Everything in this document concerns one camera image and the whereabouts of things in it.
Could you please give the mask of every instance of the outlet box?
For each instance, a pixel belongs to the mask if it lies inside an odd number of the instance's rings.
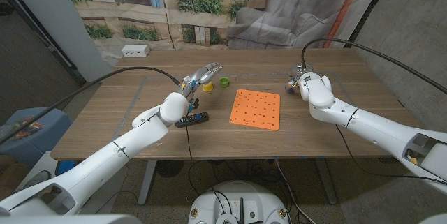
[[[149,54],[149,45],[125,45],[121,50],[125,57],[146,57]]]

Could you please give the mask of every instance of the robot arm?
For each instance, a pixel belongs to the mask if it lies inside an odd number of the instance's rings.
[[[405,126],[349,105],[334,97],[326,76],[320,77],[312,69],[300,71],[287,88],[290,92],[299,87],[313,118],[343,126],[385,149],[416,176],[447,181],[447,133]],[[447,185],[425,181],[447,194]]]
[[[168,126],[179,121],[185,111],[197,107],[194,92],[221,70],[219,63],[200,68],[184,80],[179,91],[172,92],[163,104],[136,117],[133,129],[58,177],[26,188],[0,202],[0,216],[40,216],[77,214],[90,196],[118,172],[131,158],[168,133]],[[49,186],[61,193],[48,204],[34,197]]]

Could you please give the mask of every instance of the printed backdrop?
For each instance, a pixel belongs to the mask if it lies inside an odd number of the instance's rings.
[[[371,0],[72,0],[102,57],[151,50],[300,48],[348,39]],[[341,47],[341,44],[314,47]]]

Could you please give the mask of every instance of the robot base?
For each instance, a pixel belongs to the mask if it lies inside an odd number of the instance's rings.
[[[217,196],[211,188],[200,195],[191,207],[189,224],[250,224],[261,223],[260,221],[268,224],[288,223],[288,215],[282,201],[258,184],[250,181],[226,181],[212,188]]]

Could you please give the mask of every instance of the remote control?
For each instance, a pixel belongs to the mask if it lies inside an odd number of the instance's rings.
[[[178,122],[175,122],[175,126],[178,128],[185,126],[192,126],[208,121],[208,113],[202,112],[187,117],[182,117]]]

